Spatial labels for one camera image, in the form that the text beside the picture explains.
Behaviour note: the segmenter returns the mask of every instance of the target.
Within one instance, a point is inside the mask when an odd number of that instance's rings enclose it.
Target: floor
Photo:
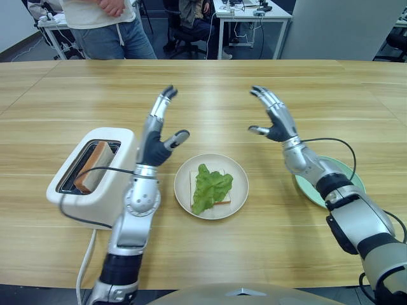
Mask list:
[[[148,35],[148,38],[153,45],[155,53],[159,59],[168,58],[169,54],[163,51],[163,46],[167,43],[167,19],[155,18],[151,20],[154,34],[151,33],[146,19],[143,19],[143,25]],[[264,24],[265,42],[277,40],[279,34],[279,25],[277,24]],[[240,35],[248,33],[248,38],[252,39],[252,27],[249,24],[241,26]],[[254,48],[250,47],[228,47],[225,50],[227,53],[233,55],[233,59],[259,59],[271,58],[275,43],[265,43],[263,51],[261,46],[263,43],[263,34],[261,29],[255,30]],[[203,41],[196,43],[202,50],[206,50]],[[398,51],[386,45],[379,52],[381,55],[396,56]],[[51,49],[43,38],[32,41],[28,45],[17,50],[14,54],[6,58],[2,58],[2,62],[11,61],[29,61],[29,60],[53,60],[57,52]],[[187,54],[179,55],[176,59],[188,59]],[[204,55],[199,54],[197,59],[204,59]],[[324,287],[324,288],[300,288],[301,290],[310,292],[312,294],[327,297],[328,299],[336,300],[346,305],[371,305],[372,302],[362,293],[359,287]],[[366,290],[372,294],[370,287]],[[135,303],[137,305],[147,304],[173,290],[140,290]],[[83,298],[86,299],[89,295],[89,290],[83,290]],[[0,285],[0,305],[71,305],[76,304],[76,294],[74,289],[63,288],[39,288],[39,287],[21,287],[12,285]]]
[[[171,54],[166,54],[163,51],[163,46],[167,43],[167,19],[166,18],[154,18],[151,19],[151,24],[153,26],[154,34],[151,33],[148,22],[146,18],[142,19],[143,26],[146,34],[155,50],[156,56],[159,59],[169,58]],[[242,23],[240,31],[238,34],[244,36],[247,34],[247,39],[252,40],[253,26],[248,23]],[[268,59],[273,55],[275,49],[275,44],[277,42],[277,37],[279,35],[280,24],[267,23],[263,24],[264,31],[264,46],[263,44],[263,31],[261,28],[254,30],[254,48],[248,46],[234,46],[226,47],[225,51],[233,55],[233,59]],[[240,38],[240,42],[246,42],[245,37]],[[204,41],[199,41],[194,43],[198,45],[201,50],[206,51],[206,43]],[[383,50],[379,51],[381,55],[388,56],[398,56],[399,51],[386,45]],[[21,50],[17,50],[14,54],[1,58],[1,62],[22,62],[31,60],[53,60],[57,52],[48,46],[43,38],[38,38],[32,41],[28,45],[24,46]],[[204,59],[204,54],[199,54],[194,59]],[[176,59],[189,59],[189,55],[184,53],[176,57]]]

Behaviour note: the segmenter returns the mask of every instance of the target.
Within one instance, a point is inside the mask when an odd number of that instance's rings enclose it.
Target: person's hand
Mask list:
[[[99,7],[112,17],[119,17],[125,9],[124,0],[100,0]]]
[[[210,10],[210,4],[209,2],[206,2],[205,5],[203,6],[203,13],[206,15],[209,13]]]

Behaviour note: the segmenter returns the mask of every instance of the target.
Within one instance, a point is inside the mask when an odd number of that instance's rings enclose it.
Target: green lettuce leaf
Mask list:
[[[198,167],[197,188],[193,194],[192,212],[201,214],[212,208],[215,202],[222,201],[231,189],[233,177],[228,173],[221,175],[218,171],[210,173],[205,164]]]

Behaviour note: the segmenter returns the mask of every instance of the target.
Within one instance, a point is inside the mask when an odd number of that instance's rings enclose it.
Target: robotic hand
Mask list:
[[[344,251],[359,254],[377,304],[407,304],[407,245],[394,238],[394,228],[381,208],[354,186],[330,161],[321,160],[298,136],[286,105],[272,92],[253,86],[272,121],[271,128],[249,131],[282,142],[287,169],[307,179],[324,198],[326,220]]]
[[[134,174],[123,197],[123,212],[112,228],[103,269],[87,304],[129,304],[137,294],[142,254],[161,201],[157,167],[190,135],[181,130],[160,141],[165,111],[176,94],[172,86],[165,89],[146,119]]]

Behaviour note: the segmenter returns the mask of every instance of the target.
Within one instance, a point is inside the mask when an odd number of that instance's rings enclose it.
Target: bread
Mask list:
[[[221,175],[224,175],[224,170],[217,170]],[[190,187],[191,187],[191,207],[193,205],[193,195],[195,193],[195,189],[197,188],[197,175],[198,172],[190,171]],[[231,203],[230,199],[230,192],[226,194],[222,201],[215,202],[215,205],[225,205],[227,203]]]
[[[96,166],[109,166],[113,160],[113,157],[114,154],[109,147],[109,144],[107,142],[100,141],[78,175],[83,173],[85,170],[89,170]],[[90,194],[99,185],[99,182],[102,180],[105,172],[105,170],[93,170],[88,172],[82,177],[76,179],[74,185],[82,193]]]

